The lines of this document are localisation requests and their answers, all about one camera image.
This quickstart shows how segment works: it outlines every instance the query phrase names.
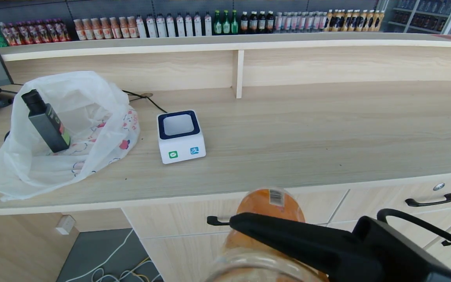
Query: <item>green logo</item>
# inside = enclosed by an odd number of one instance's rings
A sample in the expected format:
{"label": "green logo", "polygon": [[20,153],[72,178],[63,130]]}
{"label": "green logo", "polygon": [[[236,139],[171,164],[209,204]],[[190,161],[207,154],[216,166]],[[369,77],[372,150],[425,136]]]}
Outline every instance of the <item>green logo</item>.
{"label": "green logo", "polygon": [[175,159],[176,157],[179,157],[179,154],[177,153],[177,151],[172,151],[168,152],[168,156],[170,157],[170,159]]}

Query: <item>gray floor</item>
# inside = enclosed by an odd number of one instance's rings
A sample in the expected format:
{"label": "gray floor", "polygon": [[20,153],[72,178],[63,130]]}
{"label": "gray floor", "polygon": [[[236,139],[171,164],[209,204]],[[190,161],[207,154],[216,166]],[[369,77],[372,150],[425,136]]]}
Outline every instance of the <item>gray floor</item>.
{"label": "gray floor", "polygon": [[[111,253],[123,243],[131,229],[108,230],[98,232],[82,232],[79,234],[69,256],[62,267],[57,282],[65,282],[71,278],[78,277],[84,273],[91,271],[95,266],[105,261]],[[138,240],[135,232],[132,232],[127,239],[126,244],[118,250],[104,264],[105,274],[111,274],[119,277],[125,270],[131,270],[140,261],[147,257],[142,244]],[[136,273],[147,276],[150,280],[154,279],[158,272],[152,263],[140,266]],[[91,282],[92,274],[88,274],[74,282]],[[100,271],[95,275],[93,281],[98,280]],[[104,282],[111,282],[112,278],[106,277]],[[127,276],[122,282],[140,282],[140,280],[132,275]]]}

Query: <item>green bottle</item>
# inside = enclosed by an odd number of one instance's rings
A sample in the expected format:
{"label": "green bottle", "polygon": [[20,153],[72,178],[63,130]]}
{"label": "green bottle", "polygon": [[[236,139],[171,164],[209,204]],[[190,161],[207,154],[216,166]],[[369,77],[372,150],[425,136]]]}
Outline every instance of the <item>green bottle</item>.
{"label": "green bottle", "polygon": [[215,34],[222,34],[222,24],[220,23],[220,11],[215,10],[215,22],[213,23]]}
{"label": "green bottle", "polygon": [[231,32],[231,24],[229,23],[229,11],[224,10],[224,21],[222,22],[222,32],[229,34]]}
{"label": "green bottle", "polygon": [[236,10],[233,10],[233,20],[231,22],[231,33],[238,34],[238,21],[236,20]]}

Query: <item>cable on floor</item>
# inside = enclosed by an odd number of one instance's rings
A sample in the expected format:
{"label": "cable on floor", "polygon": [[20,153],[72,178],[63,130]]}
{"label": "cable on floor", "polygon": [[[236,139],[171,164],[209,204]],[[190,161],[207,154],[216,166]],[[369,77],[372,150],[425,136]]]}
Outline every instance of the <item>cable on floor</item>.
{"label": "cable on floor", "polygon": [[[102,268],[102,266],[103,266],[104,264],[106,264],[107,261],[109,261],[109,259],[111,259],[111,257],[112,257],[116,252],[118,252],[118,250],[119,250],[122,246],[124,246],[124,244],[126,244],[126,241],[128,240],[128,238],[130,237],[130,235],[131,235],[132,233],[133,233],[133,229],[130,230],[130,232],[128,233],[128,235],[127,235],[126,238],[124,239],[123,243],[121,243],[121,245],[119,245],[118,248],[116,248],[116,249],[111,253],[111,255],[109,255],[109,257],[107,257],[107,259],[106,259],[104,262],[102,262],[101,264],[99,264],[98,266],[96,266],[95,268],[93,268],[91,271],[88,271],[87,273],[85,273],[85,274],[83,274],[83,275],[81,275],[81,276],[78,276],[78,277],[74,277],[74,278],[72,278],[72,279],[69,279],[69,280],[67,280],[66,282],[71,282],[71,281],[77,280],[77,279],[79,279],[79,278],[83,278],[83,277],[85,277],[86,275],[89,275],[90,273],[92,273],[91,282],[104,282],[104,281],[103,281],[104,278],[107,278],[107,277],[114,279],[115,282],[121,282],[125,277],[127,277],[127,276],[129,276],[129,275],[132,275],[132,276],[135,276],[135,277],[139,278],[141,282],[154,282],[154,281],[157,279],[157,277],[159,277],[160,275],[154,277],[154,279],[153,279],[152,281],[149,281],[149,278],[148,278],[147,276],[142,275],[142,274],[135,273],[135,271],[136,271],[140,266],[143,266],[144,264],[147,264],[147,263],[149,263],[149,262],[152,262],[152,260],[148,260],[149,257],[145,258],[143,261],[141,261],[136,267],[132,268],[131,270],[125,270],[125,271],[123,271],[123,273],[121,273],[120,277],[115,277],[114,275],[111,275],[111,274],[105,274],[105,273],[104,273],[104,268]],[[99,272],[99,271],[100,271],[100,273],[101,273],[101,276],[100,276],[98,279],[95,280],[95,278],[94,278],[94,277],[95,277],[95,274],[96,274],[97,272]]]}

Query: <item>power outlet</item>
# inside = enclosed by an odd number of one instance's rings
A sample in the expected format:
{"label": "power outlet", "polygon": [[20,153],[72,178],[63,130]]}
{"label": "power outlet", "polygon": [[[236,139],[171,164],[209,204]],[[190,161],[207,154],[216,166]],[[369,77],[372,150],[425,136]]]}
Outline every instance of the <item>power outlet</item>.
{"label": "power outlet", "polygon": [[74,227],[74,224],[76,223],[76,221],[74,220],[74,218],[70,215],[63,215],[60,218],[59,223],[57,224],[57,227],[55,227],[60,234],[62,235],[68,235],[70,233],[70,231],[72,230],[72,228]]}

